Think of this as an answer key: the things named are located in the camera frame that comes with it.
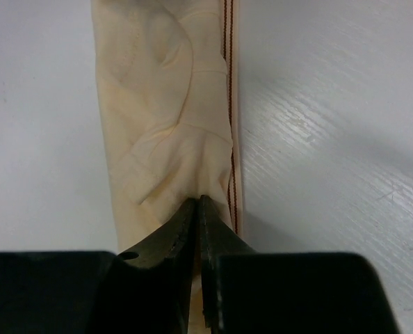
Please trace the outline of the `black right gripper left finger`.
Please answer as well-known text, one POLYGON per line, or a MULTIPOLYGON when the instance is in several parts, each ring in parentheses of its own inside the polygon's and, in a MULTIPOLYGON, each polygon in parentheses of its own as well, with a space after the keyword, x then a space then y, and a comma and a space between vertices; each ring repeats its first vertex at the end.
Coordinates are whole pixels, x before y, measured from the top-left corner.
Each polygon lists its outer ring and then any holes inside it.
POLYGON ((118 255, 0 253, 0 333, 186 333, 196 206, 118 255))

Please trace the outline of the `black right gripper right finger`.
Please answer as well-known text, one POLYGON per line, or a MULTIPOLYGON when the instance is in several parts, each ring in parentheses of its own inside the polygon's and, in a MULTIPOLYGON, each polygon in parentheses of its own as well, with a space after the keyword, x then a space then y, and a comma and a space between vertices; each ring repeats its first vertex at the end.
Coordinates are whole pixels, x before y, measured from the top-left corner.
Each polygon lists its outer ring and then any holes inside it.
POLYGON ((398 333, 380 279, 355 253, 259 253, 198 202, 202 298, 212 333, 398 333))

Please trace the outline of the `peach underwear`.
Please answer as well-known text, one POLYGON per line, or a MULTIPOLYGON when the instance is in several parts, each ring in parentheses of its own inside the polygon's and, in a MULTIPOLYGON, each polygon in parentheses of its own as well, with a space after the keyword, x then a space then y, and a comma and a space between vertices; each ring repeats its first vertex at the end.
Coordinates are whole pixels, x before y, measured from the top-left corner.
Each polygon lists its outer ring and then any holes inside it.
POLYGON ((241 234, 238 2, 93 1, 91 12, 120 250, 202 195, 241 234))

